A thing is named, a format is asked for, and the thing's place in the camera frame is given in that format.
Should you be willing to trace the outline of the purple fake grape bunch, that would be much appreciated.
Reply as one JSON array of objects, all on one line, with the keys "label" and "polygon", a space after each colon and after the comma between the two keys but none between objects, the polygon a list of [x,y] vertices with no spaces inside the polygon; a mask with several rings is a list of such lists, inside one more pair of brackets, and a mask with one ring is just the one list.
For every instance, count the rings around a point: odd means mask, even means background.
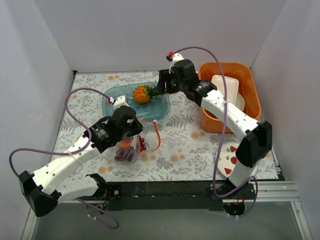
[{"label": "purple fake grape bunch", "polygon": [[[131,139],[132,144],[130,147],[121,148],[120,142],[123,139]],[[115,157],[118,162],[132,162],[135,156],[141,154],[146,150],[145,139],[139,134],[137,136],[124,137],[120,142],[115,145]]]}]

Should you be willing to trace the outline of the clear zip top bag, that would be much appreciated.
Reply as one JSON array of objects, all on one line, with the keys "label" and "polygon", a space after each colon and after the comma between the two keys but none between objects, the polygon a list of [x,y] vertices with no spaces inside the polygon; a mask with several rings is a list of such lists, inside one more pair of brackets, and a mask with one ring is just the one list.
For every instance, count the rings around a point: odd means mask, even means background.
[{"label": "clear zip top bag", "polygon": [[142,121],[142,132],[134,136],[125,136],[114,147],[114,160],[117,162],[134,162],[142,153],[154,152],[161,146],[161,136],[157,127],[158,121]]}]

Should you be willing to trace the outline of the fake pineapple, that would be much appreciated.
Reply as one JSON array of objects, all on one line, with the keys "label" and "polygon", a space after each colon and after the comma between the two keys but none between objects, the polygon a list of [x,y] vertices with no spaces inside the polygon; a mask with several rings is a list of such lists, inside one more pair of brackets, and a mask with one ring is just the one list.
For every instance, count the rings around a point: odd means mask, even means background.
[{"label": "fake pineapple", "polygon": [[140,85],[133,91],[133,99],[139,104],[147,104],[154,97],[161,95],[155,86]]}]

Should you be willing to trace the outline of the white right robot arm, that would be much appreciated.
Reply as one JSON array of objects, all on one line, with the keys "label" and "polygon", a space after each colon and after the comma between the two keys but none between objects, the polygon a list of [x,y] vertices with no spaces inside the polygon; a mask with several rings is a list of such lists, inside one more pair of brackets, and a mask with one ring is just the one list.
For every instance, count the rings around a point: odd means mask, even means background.
[{"label": "white right robot arm", "polygon": [[221,120],[223,127],[229,128],[240,141],[234,169],[224,184],[213,188],[218,198],[239,198],[245,192],[244,185],[253,178],[258,162],[272,149],[272,125],[249,117],[228,102],[226,93],[221,93],[213,83],[200,80],[189,59],[178,53],[167,59],[170,67],[159,71],[156,89],[161,94],[184,93],[187,99]]}]

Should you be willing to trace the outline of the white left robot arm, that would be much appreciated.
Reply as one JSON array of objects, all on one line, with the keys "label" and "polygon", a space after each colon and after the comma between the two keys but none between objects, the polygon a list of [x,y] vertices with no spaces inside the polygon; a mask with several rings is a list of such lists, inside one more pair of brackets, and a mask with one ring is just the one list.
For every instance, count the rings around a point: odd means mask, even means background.
[{"label": "white left robot arm", "polygon": [[64,184],[63,180],[87,161],[142,130],[136,111],[121,106],[112,116],[101,118],[86,130],[62,156],[34,172],[23,171],[18,176],[21,192],[35,215],[43,217],[58,204],[79,197],[103,199],[107,193],[106,182],[96,173],[71,183]]}]

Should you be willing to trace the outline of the fake orange fruit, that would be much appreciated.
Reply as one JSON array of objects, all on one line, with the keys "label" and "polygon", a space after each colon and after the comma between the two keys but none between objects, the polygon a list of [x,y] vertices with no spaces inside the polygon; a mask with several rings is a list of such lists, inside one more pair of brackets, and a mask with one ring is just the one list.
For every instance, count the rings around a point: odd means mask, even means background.
[{"label": "fake orange fruit", "polygon": [[120,142],[120,147],[121,148],[128,148],[132,145],[132,140],[131,139],[123,139],[121,142]]}]

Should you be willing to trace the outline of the teal transparent plastic tray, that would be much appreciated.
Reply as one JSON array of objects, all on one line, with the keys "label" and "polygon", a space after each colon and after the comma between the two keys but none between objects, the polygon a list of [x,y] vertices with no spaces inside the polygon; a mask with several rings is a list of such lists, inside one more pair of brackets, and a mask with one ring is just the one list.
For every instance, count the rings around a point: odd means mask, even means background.
[{"label": "teal transparent plastic tray", "polygon": [[151,102],[140,104],[133,99],[133,91],[140,85],[155,87],[156,82],[143,82],[128,85],[114,86],[108,89],[104,94],[114,99],[125,95],[129,106],[136,111],[138,119],[147,119],[149,121],[160,120],[168,114],[170,110],[170,99],[167,94],[155,96]]}]

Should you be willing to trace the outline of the white rectangular plate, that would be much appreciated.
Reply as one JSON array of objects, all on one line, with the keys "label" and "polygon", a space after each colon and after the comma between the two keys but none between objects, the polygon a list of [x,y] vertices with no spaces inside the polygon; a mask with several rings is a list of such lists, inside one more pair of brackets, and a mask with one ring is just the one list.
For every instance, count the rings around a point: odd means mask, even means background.
[{"label": "white rectangular plate", "polygon": [[[232,77],[225,76],[225,83],[227,89],[227,101],[236,105],[239,90],[239,81]],[[214,84],[221,94],[225,95],[224,81],[222,75],[215,74],[211,78],[211,83]]]}]

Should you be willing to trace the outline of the cream round plate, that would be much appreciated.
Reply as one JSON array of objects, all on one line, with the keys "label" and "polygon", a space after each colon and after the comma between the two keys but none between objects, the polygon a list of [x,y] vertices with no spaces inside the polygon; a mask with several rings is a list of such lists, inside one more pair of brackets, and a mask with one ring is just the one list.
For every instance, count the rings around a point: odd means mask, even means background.
[{"label": "cream round plate", "polygon": [[245,109],[245,100],[244,100],[243,96],[240,93],[237,94],[236,107],[239,110],[241,110],[242,112]]}]

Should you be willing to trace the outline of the orange plastic basket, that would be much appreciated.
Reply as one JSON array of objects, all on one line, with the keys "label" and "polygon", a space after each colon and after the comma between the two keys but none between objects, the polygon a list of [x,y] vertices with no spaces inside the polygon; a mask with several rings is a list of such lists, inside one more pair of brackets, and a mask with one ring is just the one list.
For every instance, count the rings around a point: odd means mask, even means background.
[{"label": "orange plastic basket", "polygon": [[[221,62],[220,64],[226,77],[239,80],[238,93],[242,95],[245,101],[244,113],[258,120],[262,110],[251,70],[239,62]],[[202,64],[198,69],[198,77],[200,80],[211,80],[213,75],[219,75],[220,73],[218,64],[213,61]],[[199,115],[200,124],[206,132],[222,132],[223,123],[210,112],[202,108]]]}]

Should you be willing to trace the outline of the watermelon pattern round plate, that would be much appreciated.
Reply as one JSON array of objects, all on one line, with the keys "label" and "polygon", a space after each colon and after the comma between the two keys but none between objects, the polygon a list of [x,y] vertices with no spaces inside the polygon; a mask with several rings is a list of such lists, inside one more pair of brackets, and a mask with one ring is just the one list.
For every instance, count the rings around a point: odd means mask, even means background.
[{"label": "watermelon pattern round plate", "polygon": [[239,145],[240,143],[236,141],[226,142],[222,145],[217,169],[226,178],[231,176],[232,179],[235,178],[244,181],[250,176],[256,175],[258,164],[256,163],[254,167],[244,166],[236,156]]}]

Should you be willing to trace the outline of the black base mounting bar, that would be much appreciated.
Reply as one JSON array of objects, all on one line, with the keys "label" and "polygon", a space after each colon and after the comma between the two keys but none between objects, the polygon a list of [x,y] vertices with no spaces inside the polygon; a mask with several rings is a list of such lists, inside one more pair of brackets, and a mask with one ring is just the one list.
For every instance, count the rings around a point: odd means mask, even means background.
[{"label": "black base mounting bar", "polygon": [[224,199],[214,195],[210,180],[107,182],[81,199],[107,202],[109,211],[225,210]]}]

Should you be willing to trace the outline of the aluminium frame rail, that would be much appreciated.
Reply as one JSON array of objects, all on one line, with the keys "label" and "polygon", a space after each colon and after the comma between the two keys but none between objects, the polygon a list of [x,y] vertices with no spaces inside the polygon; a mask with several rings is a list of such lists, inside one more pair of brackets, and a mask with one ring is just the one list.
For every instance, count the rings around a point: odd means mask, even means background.
[{"label": "aluminium frame rail", "polygon": [[253,187],[257,193],[257,202],[290,202],[302,239],[313,239],[300,194],[293,181],[259,181],[257,185],[258,187]]}]

